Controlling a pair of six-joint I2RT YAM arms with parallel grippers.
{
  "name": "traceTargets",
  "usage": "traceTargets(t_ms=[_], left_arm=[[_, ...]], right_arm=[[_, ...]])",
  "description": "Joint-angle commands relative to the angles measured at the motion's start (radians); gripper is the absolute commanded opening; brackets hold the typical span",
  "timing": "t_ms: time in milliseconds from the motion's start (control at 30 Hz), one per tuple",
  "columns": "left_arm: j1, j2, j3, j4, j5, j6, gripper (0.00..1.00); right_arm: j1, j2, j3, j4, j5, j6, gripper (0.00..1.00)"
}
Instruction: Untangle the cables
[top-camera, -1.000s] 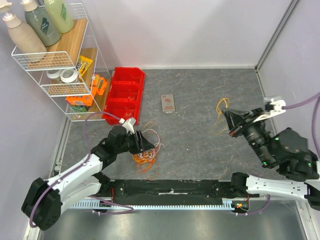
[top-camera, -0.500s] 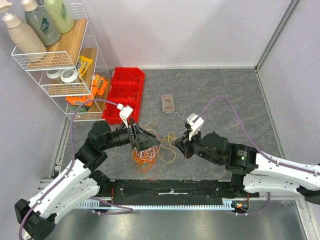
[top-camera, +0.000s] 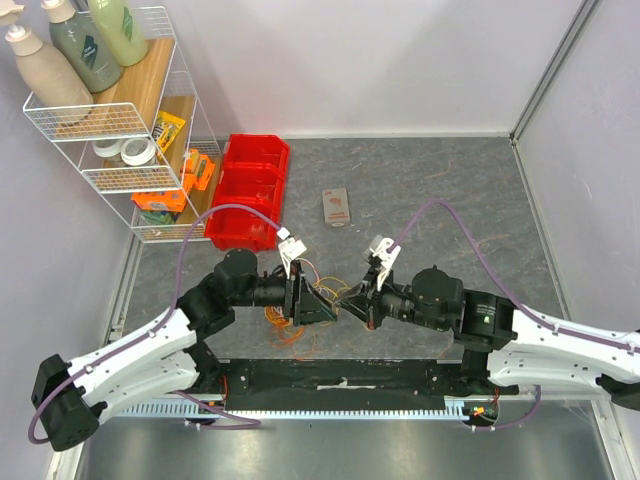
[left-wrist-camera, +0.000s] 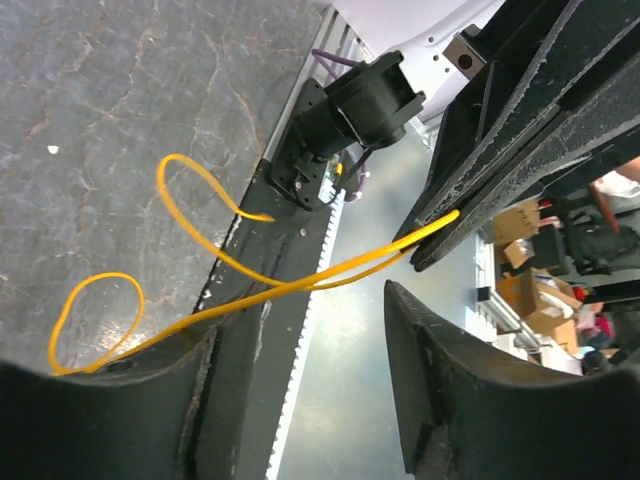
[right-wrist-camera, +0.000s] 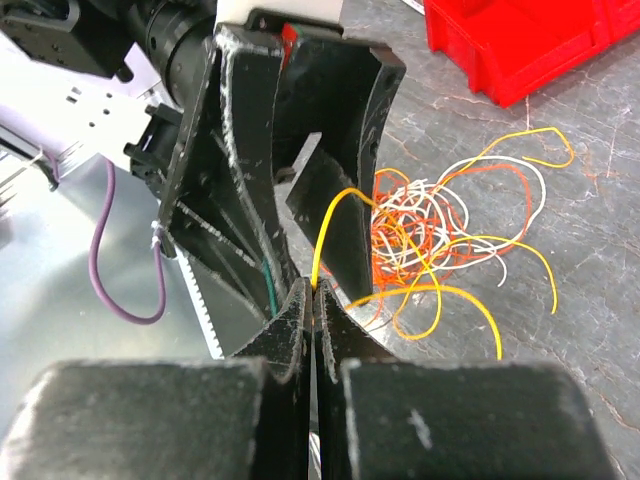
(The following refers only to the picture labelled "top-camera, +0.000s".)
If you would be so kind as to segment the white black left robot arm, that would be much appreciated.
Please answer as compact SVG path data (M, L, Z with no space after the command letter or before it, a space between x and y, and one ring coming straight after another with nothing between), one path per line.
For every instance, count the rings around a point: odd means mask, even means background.
M133 333L70 361L58 354L44 359L31 393L36 413L30 442L62 452L136 403L191 388L211 392L219 382L219 362L205 341L234 322L238 307L278 308L296 326L337 318L307 281L300 261L260 274L254 253L233 249L198 285Z

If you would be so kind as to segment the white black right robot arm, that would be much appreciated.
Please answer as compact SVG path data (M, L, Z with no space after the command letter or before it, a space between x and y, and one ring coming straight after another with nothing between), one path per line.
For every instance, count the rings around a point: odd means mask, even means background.
M377 329L383 320L452 334L464 349L458 381L467 392L537 385L602 392L639 408L639 334L599 329L545 315L488 292L466 289L437 267L408 285L380 282L370 269L338 298L341 309Z

